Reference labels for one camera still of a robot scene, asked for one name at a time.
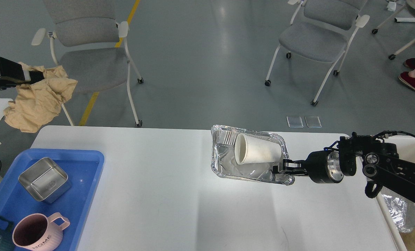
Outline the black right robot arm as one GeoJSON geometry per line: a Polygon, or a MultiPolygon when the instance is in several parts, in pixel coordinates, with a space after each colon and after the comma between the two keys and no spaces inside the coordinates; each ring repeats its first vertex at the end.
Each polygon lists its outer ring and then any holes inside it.
{"type": "Polygon", "coordinates": [[[283,159],[273,172],[289,176],[307,176],[317,184],[337,184],[344,176],[356,174],[356,160],[362,159],[362,173],[369,180],[368,198],[375,198],[382,188],[415,203],[415,163],[400,159],[394,143],[385,140],[404,131],[383,131],[376,135],[341,136],[322,151],[314,151],[305,160],[283,159]]]}

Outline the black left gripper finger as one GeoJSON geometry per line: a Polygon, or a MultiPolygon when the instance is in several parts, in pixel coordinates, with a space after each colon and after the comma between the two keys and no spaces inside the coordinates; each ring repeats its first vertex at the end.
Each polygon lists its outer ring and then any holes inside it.
{"type": "Polygon", "coordinates": [[[45,79],[38,70],[24,70],[22,65],[0,57],[0,90],[13,88],[21,84],[34,84],[45,79]]]}

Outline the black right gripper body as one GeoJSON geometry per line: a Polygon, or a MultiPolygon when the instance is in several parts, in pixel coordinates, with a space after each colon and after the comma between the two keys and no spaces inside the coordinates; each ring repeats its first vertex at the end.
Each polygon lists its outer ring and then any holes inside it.
{"type": "Polygon", "coordinates": [[[340,183],[344,174],[340,169],[339,154],[333,150],[311,152],[307,159],[300,161],[310,179],[318,184],[340,183]]]}

